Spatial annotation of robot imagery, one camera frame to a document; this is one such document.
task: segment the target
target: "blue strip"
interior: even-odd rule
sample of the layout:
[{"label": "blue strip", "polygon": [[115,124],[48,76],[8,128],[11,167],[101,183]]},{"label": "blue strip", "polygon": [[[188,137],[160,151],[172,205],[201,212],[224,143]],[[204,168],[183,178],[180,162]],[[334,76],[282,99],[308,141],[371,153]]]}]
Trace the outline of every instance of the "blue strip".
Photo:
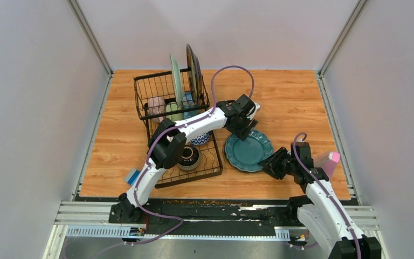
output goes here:
[{"label": "blue strip", "polygon": [[137,176],[140,174],[140,171],[136,170],[133,174],[133,176],[131,176],[131,178],[128,180],[128,184],[133,185],[135,180],[137,180]]}]

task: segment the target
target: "dish rack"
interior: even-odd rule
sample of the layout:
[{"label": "dish rack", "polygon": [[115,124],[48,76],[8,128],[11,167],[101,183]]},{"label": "dish rack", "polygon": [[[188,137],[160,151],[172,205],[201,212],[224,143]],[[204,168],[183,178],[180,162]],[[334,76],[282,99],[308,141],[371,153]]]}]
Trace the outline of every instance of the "dish rack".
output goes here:
[{"label": "dish rack", "polygon": [[[190,91],[190,83],[188,73],[190,69],[180,69],[182,75],[183,92]],[[184,113],[190,111],[206,111],[208,110],[209,96],[205,89],[203,81],[203,94],[199,98],[197,104],[191,105],[188,108],[184,108],[177,111],[164,112],[159,114],[150,114],[148,108],[148,101],[153,97],[162,97],[165,104],[175,101],[175,92],[172,80],[172,72],[161,72],[156,74],[149,74],[146,76],[140,76],[134,78],[134,91],[136,108],[139,118],[143,121],[147,128],[147,138],[150,140],[159,126],[159,123],[155,122],[154,118],[165,117],[172,114]],[[184,171],[174,166],[168,169],[163,176],[158,180],[155,185],[156,188],[169,187],[179,185],[181,183],[196,181],[200,179],[210,178],[213,176],[221,175],[223,172],[223,164],[220,159],[219,149],[215,134],[210,132],[210,139],[207,143],[195,146],[199,151],[200,165],[191,171]]]}]

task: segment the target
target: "wooden table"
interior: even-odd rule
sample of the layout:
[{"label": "wooden table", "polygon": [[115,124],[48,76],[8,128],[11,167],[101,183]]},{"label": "wooden table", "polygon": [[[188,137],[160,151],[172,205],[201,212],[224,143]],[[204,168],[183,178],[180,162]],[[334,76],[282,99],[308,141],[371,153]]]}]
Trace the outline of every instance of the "wooden table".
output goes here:
[{"label": "wooden table", "polygon": [[[106,106],[88,162],[80,196],[117,197],[130,186],[123,178],[131,168],[141,169],[147,152],[147,133],[138,118],[133,78],[160,70],[118,70],[113,77]],[[215,70],[203,70],[210,101],[210,80]],[[290,148],[296,134],[308,134],[312,154],[336,150],[325,107],[313,71],[254,70],[253,101],[261,105],[256,119],[257,130],[264,132],[274,150]],[[217,100],[237,99],[249,94],[251,80],[243,71],[227,70],[215,81]],[[223,174],[177,186],[154,189],[151,197],[209,199],[288,199],[303,195],[292,176],[278,181],[264,172],[245,174],[237,171],[223,157],[224,142],[230,133],[215,131]],[[332,184],[339,199],[350,199],[345,175],[340,165]]]}]

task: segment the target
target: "white wall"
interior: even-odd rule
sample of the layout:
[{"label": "white wall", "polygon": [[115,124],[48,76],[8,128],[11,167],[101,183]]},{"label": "white wall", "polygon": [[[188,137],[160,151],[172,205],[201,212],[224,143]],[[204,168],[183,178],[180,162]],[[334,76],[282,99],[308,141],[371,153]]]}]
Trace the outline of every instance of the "white wall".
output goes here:
[{"label": "white wall", "polygon": [[391,258],[414,258],[414,1],[369,1],[327,82],[360,196]]},{"label": "white wall", "polygon": [[319,69],[357,0],[79,0],[114,69]]},{"label": "white wall", "polygon": [[41,258],[106,80],[66,1],[0,1],[0,258]]}]

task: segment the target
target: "pink object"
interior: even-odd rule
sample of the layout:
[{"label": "pink object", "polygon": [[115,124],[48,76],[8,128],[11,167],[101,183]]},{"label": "pink object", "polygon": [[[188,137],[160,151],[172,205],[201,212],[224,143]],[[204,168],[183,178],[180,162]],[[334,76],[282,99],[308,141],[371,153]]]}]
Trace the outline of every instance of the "pink object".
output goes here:
[{"label": "pink object", "polygon": [[[165,102],[162,97],[152,97],[148,99],[148,113],[153,114],[160,114],[165,112]],[[160,123],[162,120],[165,119],[164,116],[153,118],[154,122]]]},{"label": "pink object", "polygon": [[340,154],[335,151],[323,153],[313,159],[314,166],[323,168],[329,180],[332,179],[334,170],[339,162]]}]

